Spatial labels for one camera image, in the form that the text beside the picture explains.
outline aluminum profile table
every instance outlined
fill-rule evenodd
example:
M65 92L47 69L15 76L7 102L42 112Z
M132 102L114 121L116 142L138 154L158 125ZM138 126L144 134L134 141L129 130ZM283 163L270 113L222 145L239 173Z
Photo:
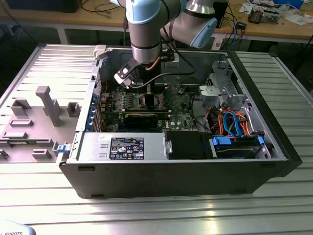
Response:
M60 91L54 94L58 102L80 102L87 86L84 78L51 79L51 74L39 76L33 69L63 63L69 72L91 73L93 49L38 47L0 100L0 124L10 115L7 106L15 94L30 99L25 89L39 84L59 89L66 85L81 97L64 97ZM313 234L312 98L278 58L265 53L237 55L304 162L290 175L270 180L254 194L91 200L77 196L55 163L0 164L0 216L32 226L38 235Z

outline robotic arm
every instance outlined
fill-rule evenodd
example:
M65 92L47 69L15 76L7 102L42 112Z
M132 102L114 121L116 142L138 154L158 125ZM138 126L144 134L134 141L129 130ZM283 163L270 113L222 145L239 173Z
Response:
M136 70L144 82L159 74L161 36L202 48L217 25L214 0L110 0L126 8L133 59L114 76L129 89L133 86L131 72Z

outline slotted metal surface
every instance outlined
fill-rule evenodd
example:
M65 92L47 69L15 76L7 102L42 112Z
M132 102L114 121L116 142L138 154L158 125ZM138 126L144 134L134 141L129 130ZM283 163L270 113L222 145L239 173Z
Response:
M254 68L247 55L245 59L248 68ZM262 59L268 68L280 68L268 55L263 54ZM265 91L272 88L266 82L256 84ZM276 90L301 97L293 82L274 84ZM274 95L269 92L264 96ZM55 164L0 164L0 216L31 225L38 235L311 235L313 135L312 128L297 121L302 117L310 123L306 117L312 117L312 106L309 102L298 106L299 102L270 100L277 118L287 120L283 128L304 163L287 177L270 180L253 195L87 200L77 196ZM295 123L290 127L288 121Z
M10 106L15 99L27 99L31 106L43 106L35 94L38 86L49 86L51 98L58 100L60 106L67 106L69 102L78 102L81 106L96 63L93 50L94 46L38 47L0 109L0 132L13 114Z

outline product label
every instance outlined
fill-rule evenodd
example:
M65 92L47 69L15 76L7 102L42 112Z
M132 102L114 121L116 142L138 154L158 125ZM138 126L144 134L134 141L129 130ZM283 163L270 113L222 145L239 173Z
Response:
M111 160L143 160L143 138L112 138Z

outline wooden desk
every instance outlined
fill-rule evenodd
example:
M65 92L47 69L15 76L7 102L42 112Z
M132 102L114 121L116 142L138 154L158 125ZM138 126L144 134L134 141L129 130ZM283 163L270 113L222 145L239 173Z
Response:
M96 3L106 3L109 0L99 1ZM230 0L230 6L234 15L239 21L246 23L246 32L243 36L248 40L261 41L277 41L277 42L294 42L307 43L313 34L313 24L297 25L285 19L280 19L278 24L260 23L252 24L248 22L248 14L239 13L239 9L245 0ZM108 5L107 8L112 8L115 5ZM111 19L105 16L98 15L94 12L85 11L79 8L76 13L62 13L49 11L34 11L34 10L11 10L6 5L10 14L21 24L38 27L53 27L58 30L62 44L67 44L65 29L89 29L100 31L123 31L122 24L125 15L125 9L117 8L111 11ZM85 8L93 10L93 4L90 0L85 4ZM304 5L303 10L313 10L312 6ZM16 24L0 8L0 24ZM229 37L232 32L228 22L224 20L222 27L215 30L213 37L215 42L213 49L219 49L221 41Z

